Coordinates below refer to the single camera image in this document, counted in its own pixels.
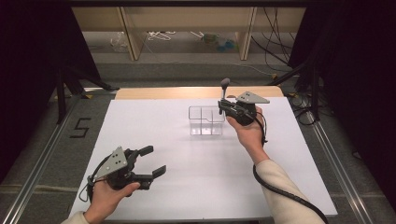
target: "white tabletop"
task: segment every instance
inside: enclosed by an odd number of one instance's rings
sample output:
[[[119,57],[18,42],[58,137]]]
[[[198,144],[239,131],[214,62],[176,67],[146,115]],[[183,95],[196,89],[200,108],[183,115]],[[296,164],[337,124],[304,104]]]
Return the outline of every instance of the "white tabletop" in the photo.
[[[325,215],[336,215],[286,97],[266,97],[265,148],[299,189]],[[99,133],[80,192],[99,162],[118,146],[154,152],[138,158],[134,172],[149,175],[163,165],[167,171],[150,190],[137,190],[123,199],[108,220],[185,222],[247,220],[269,217],[253,163],[225,122],[222,135],[190,135],[189,107],[217,105],[218,99],[114,100]],[[78,195],[71,214],[89,203]]]

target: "wrist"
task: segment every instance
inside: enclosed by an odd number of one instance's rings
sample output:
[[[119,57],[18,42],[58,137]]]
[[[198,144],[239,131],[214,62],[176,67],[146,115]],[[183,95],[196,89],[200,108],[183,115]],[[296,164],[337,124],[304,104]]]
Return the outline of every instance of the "wrist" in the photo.
[[[90,209],[83,213],[85,220],[90,224],[100,224],[104,218],[99,217],[97,213],[91,212]]]
[[[254,164],[259,164],[262,161],[270,160],[270,157],[262,148],[262,146],[246,147],[247,153],[253,160]]]

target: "hand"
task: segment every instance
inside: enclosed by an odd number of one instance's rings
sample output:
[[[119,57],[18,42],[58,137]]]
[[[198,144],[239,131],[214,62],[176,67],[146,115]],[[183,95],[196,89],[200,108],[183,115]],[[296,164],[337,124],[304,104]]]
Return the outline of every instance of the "hand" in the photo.
[[[90,207],[84,214],[85,219],[91,223],[101,223],[110,216],[117,208],[119,202],[126,196],[131,195],[140,187],[139,183],[131,183],[123,189],[112,189],[105,180],[95,183]]]
[[[256,106],[256,111],[258,112],[257,119],[263,124],[262,109]],[[262,148],[262,128],[256,121],[247,126],[242,126],[234,118],[228,116],[227,121],[235,128],[239,142],[247,150],[255,164],[269,160],[268,155]]]

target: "white sleeve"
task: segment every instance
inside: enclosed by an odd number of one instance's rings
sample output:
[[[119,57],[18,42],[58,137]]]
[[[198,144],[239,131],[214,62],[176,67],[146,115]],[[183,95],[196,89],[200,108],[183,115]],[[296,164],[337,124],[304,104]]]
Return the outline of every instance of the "white sleeve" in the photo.
[[[266,183],[286,192],[306,199],[297,186],[290,180],[286,172],[274,161],[262,161],[256,166],[256,172]],[[320,216],[310,208],[280,194],[262,187],[265,199],[276,224],[317,224],[324,223]]]
[[[90,224],[84,217],[83,212],[76,212],[72,217],[63,221],[61,224]]]

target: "transparent container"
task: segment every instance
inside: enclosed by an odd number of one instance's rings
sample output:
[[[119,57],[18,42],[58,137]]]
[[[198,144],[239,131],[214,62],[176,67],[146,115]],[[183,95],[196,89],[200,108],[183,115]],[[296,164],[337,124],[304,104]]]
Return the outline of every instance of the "transparent container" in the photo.
[[[219,113],[217,106],[203,105],[190,106],[190,134],[192,135],[219,135],[222,134],[224,113]]]

